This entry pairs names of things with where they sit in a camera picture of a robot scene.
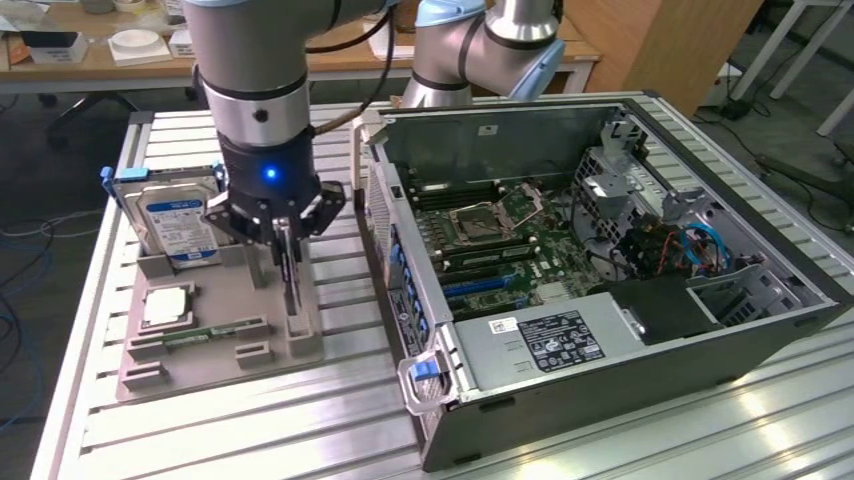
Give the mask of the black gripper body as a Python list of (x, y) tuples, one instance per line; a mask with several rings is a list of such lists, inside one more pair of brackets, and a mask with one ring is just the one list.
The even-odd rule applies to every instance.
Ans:
[(245, 214), (260, 215), (261, 201), (272, 218), (299, 215), (308, 207), (320, 193), (312, 140), (311, 128), (267, 147), (239, 145), (221, 136), (228, 199)]

